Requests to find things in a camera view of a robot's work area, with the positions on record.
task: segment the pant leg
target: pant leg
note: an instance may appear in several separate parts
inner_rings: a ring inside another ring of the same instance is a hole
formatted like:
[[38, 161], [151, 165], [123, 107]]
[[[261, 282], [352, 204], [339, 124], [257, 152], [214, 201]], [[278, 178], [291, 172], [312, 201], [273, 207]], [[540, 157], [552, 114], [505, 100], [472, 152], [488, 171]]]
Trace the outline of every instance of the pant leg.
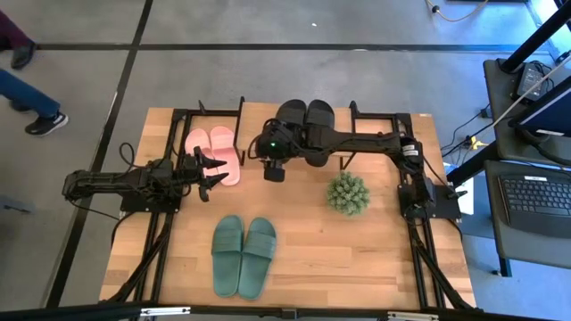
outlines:
[[23, 106], [30, 107], [39, 117], [50, 118], [60, 110], [60, 104], [44, 93], [26, 84], [6, 70], [0, 70], [0, 95]]
[[29, 44], [28, 36], [0, 11], [0, 37], [7, 37], [12, 48]]

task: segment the green plant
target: green plant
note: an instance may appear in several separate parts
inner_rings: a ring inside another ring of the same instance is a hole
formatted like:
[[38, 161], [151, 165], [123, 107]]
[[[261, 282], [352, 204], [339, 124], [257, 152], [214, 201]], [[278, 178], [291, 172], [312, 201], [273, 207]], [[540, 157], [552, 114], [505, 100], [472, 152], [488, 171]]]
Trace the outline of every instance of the green plant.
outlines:
[[341, 172], [327, 188], [329, 206], [351, 217], [361, 214], [368, 207], [368, 189], [363, 178], [354, 177], [350, 172]]

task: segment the gray floor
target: gray floor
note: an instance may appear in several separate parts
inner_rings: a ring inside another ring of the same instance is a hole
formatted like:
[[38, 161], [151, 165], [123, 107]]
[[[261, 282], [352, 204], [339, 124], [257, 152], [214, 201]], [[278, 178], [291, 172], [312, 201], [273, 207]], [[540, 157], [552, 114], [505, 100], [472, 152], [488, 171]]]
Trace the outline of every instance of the gray floor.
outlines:
[[[144, 2], [0, 0], [0, 8], [42, 43], [130, 43]], [[443, 5], [443, 10], [450, 16], [460, 16], [474, 6], [450, 3]], [[153, 4], [143, 43], [517, 45], [534, 30], [534, 22], [523, 4], [489, 4], [471, 19], [448, 23], [435, 19], [418, 0], [162, 0]], [[356, 100], [362, 111], [429, 112], [434, 114], [442, 144], [447, 144], [452, 130], [487, 104], [482, 62], [505, 56], [141, 51], [128, 82], [104, 170], [125, 168], [117, 154], [118, 146], [122, 142], [137, 146], [149, 107], [196, 108], [201, 99], [207, 108], [237, 108], [241, 95], [248, 101], [263, 102], [321, 98], [336, 106]], [[0, 215], [0, 310], [43, 304], [73, 213], [60, 196], [62, 180], [72, 170], [89, 166], [126, 57], [122, 51], [40, 51], [28, 68], [16, 73], [61, 101], [62, 110], [70, 114], [69, 126], [52, 136], [27, 137], [23, 127], [33, 120], [32, 115], [15, 114], [7, 108], [6, 101], [0, 101], [0, 134], [4, 137], [0, 147], [10, 153], [10, 158], [0, 160], [0, 193], [33, 202], [39, 208], [28, 216], [11, 211], [2, 211]], [[0, 54], [0, 67], [7, 68], [9, 58], [8, 53]], [[550, 61], [545, 54], [535, 58]], [[476, 120], [462, 135], [485, 123]], [[97, 196], [92, 205], [117, 213], [118, 204], [117, 197]], [[98, 216], [88, 218], [62, 297], [63, 305], [97, 301], [109, 255], [112, 223]], [[519, 282], [489, 276], [485, 268], [497, 268], [489, 242], [492, 241], [477, 238], [465, 241], [476, 301], [481, 308], [533, 317], [571, 317], [569, 311], [557, 310], [555, 303], [565, 302], [531, 304], [530, 300], [541, 295], [531, 290], [529, 283], [522, 287]], [[537, 267], [534, 273], [552, 271], [549, 267]], [[568, 273], [558, 276], [565, 282], [571, 280]], [[542, 282], [544, 297], [553, 295], [550, 290], [564, 289], [553, 277]], [[513, 296], [520, 300], [510, 303]]]

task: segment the wooden table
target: wooden table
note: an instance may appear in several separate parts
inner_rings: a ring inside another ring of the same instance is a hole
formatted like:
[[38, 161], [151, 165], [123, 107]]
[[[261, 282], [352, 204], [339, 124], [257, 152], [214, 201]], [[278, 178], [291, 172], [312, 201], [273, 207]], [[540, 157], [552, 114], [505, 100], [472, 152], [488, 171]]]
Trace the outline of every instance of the wooden table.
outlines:
[[[247, 148], [261, 132], [263, 121], [275, 115], [276, 108], [275, 104], [244, 103], [237, 139], [239, 149]], [[138, 146], [137, 164], [162, 157], [172, 112], [167, 108], [149, 110]], [[350, 131], [349, 109], [336, 110], [336, 115], [335, 128]], [[426, 158], [439, 176], [445, 178], [432, 116], [414, 114], [411, 117], [415, 137], [424, 144]], [[194, 117], [191, 128], [209, 131], [218, 125], [235, 128], [236, 118]], [[391, 132], [391, 124], [383, 120], [357, 119], [356, 131], [387, 133]], [[349, 165], [347, 170], [363, 177], [371, 191], [368, 209], [356, 218], [346, 218], [327, 206], [327, 183], [339, 173], [336, 158], [319, 169], [304, 160], [290, 160], [285, 169], [285, 182], [272, 183], [263, 180], [258, 161], [246, 160], [238, 185], [216, 186], [210, 191], [210, 202], [201, 202], [197, 189], [183, 199], [180, 212], [174, 218], [160, 303], [418, 309], [410, 240], [396, 192], [399, 175], [389, 158], [380, 154], [357, 154]], [[430, 171], [426, 174], [438, 182]], [[229, 214], [241, 216], [246, 230], [256, 217], [268, 218], [277, 230], [276, 256], [265, 291], [255, 301], [243, 300], [238, 295], [220, 298], [212, 289], [212, 233], [216, 224]], [[101, 299], [116, 293], [139, 263], [149, 219], [149, 213], [137, 213], [118, 228]], [[431, 223], [440, 268], [464, 300], [474, 306], [458, 231], [446, 220], [432, 219]], [[153, 275], [151, 267], [144, 299], [150, 297]], [[426, 267], [424, 276], [429, 303], [435, 305], [434, 287]]]

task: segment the pair of slippers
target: pair of slippers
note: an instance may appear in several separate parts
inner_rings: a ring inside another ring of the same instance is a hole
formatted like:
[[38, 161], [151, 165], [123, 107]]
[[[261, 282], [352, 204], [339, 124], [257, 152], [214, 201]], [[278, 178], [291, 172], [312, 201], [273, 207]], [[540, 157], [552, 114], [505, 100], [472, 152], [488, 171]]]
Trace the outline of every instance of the pair of slippers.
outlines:
[[216, 225], [211, 254], [214, 292], [220, 297], [238, 292], [256, 300], [263, 291], [276, 251], [276, 229], [265, 218], [255, 218], [243, 239], [244, 223], [238, 216], [227, 216]]
[[204, 156], [209, 159], [226, 162], [226, 165], [214, 169], [204, 169], [205, 176], [228, 173], [228, 176], [222, 179], [221, 183], [226, 186], [238, 184], [240, 181], [240, 163], [234, 149], [234, 132], [232, 130], [217, 126], [211, 130], [209, 136], [204, 129], [194, 129], [186, 137], [186, 152], [192, 155], [196, 146], [200, 147]]

